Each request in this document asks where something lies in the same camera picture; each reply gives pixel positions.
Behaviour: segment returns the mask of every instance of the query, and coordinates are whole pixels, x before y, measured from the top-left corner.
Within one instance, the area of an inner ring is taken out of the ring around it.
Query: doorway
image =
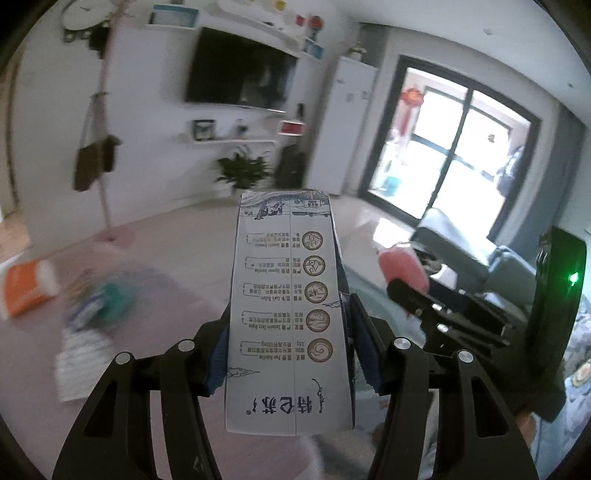
[[[417,226],[442,210],[494,241],[517,198],[539,120],[498,92],[401,57],[359,196]]]

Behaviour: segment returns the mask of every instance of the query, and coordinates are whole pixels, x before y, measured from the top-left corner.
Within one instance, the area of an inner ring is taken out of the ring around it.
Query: pink bottle
[[[429,277],[411,244],[399,243],[378,251],[378,255],[379,267],[387,283],[399,278],[420,293],[428,293]]]

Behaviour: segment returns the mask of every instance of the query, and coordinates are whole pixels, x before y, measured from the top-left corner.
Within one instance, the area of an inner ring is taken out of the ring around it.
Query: white ceiling
[[[481,51],[536,82],[591,128],[591,76],[562,30],[533,0],[335,3],[358,21],[417,30]]]

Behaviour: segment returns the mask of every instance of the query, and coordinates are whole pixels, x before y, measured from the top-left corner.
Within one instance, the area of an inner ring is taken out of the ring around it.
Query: orange and white container
[[[2,279],[0,313],[8,319],[55,297],[60,292],[56,269],[49,260],[11,266]]]

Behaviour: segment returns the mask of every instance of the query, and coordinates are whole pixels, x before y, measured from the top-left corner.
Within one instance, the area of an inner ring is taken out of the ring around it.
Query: television
[[[268,45],[203,28],[185,95],[190,103],[223,103],[281,111],[297,57]]]

